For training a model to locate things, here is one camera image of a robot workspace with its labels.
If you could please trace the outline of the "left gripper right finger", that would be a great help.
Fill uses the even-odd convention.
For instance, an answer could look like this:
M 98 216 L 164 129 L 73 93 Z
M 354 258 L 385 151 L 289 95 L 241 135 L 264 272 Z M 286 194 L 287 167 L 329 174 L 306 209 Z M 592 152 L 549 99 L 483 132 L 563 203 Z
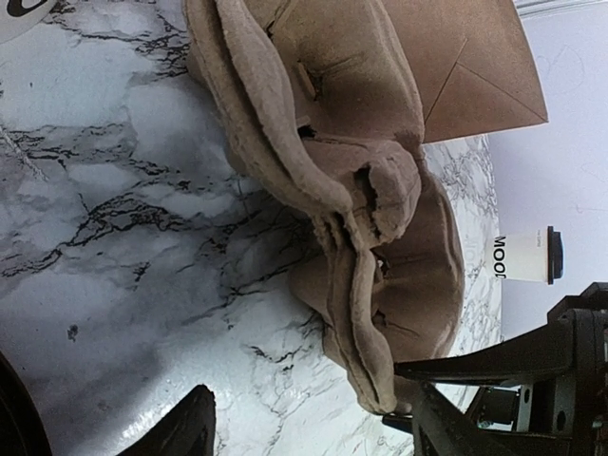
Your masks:
M 413 403 L 415 455 L 482 455 L 489 441 L 432 384 L 417 384 Z

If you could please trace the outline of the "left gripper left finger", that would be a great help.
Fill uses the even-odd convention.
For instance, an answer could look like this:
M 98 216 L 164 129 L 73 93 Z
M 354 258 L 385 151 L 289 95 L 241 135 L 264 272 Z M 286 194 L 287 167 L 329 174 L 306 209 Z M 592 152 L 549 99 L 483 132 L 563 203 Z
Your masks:
M 123 456 L 213 456 L 216 437 L 215 395 L 196 385 Z

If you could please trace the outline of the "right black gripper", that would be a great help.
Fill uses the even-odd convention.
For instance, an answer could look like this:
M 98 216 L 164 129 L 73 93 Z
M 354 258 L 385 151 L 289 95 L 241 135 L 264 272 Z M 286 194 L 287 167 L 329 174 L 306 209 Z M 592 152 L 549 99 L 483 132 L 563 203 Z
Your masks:
M 398 363 L 396 375 L 436 383 L 528 383 L 481 388 L 474 424 L 518 455 L 607 453 L 607 284 L 594 282 L 540 327 L 473 353 Z

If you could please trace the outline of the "single white paper cup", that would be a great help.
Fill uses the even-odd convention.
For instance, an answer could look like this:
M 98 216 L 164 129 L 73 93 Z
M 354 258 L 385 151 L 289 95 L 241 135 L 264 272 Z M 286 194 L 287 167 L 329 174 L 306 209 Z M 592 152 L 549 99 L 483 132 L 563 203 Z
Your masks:
M 549 283 L 548 230 L 492 238 L 484 265 L 497 279 Z

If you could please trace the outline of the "brown pulp cup carrier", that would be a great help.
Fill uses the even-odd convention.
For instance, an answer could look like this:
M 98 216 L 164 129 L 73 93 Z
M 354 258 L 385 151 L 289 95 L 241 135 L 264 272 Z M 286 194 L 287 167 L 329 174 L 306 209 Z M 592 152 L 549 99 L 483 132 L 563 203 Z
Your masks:
M 381 1 L 187 1 L 188 68 L 226 129 L 227 160 L 312 222 L 321 254 L 290 275 L 325 354 L 366 411 L 411 410 L 399 363 L 446 356 L 465 264 L 424 116 Z

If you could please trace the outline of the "black cup lid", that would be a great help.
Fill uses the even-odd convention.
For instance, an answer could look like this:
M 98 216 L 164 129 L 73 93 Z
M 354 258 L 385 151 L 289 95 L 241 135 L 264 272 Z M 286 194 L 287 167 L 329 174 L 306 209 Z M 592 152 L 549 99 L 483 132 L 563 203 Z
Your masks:
M 563 243 L 561 232 L 552 225 L 547 227 L 547 284 L 553 285 L 563 275 Z

